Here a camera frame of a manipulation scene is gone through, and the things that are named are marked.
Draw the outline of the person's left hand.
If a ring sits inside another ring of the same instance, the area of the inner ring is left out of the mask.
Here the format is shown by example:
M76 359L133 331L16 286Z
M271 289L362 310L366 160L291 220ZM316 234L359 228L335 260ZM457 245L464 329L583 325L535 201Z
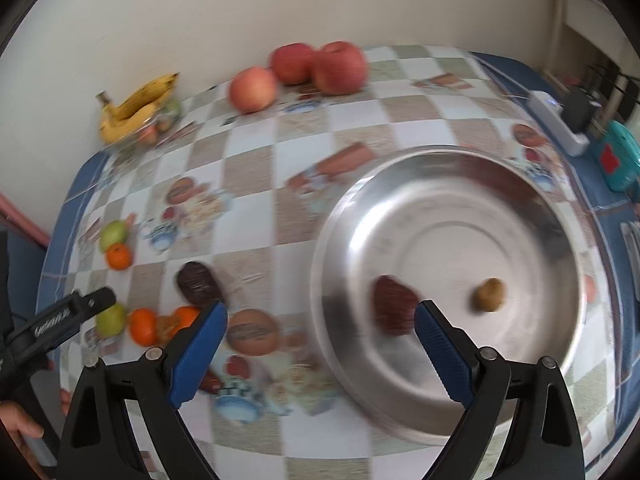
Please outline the person's left hand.
M29 446L30 441L41 440L46 433L41 422L48 420L47 415L32 417L35 414L32 408L37 405L37 401L36 396L24 396L20 390L17 390L7 399L1 400L1 422L30 469L39 479L51 479L50 472L47 468L43 468Z

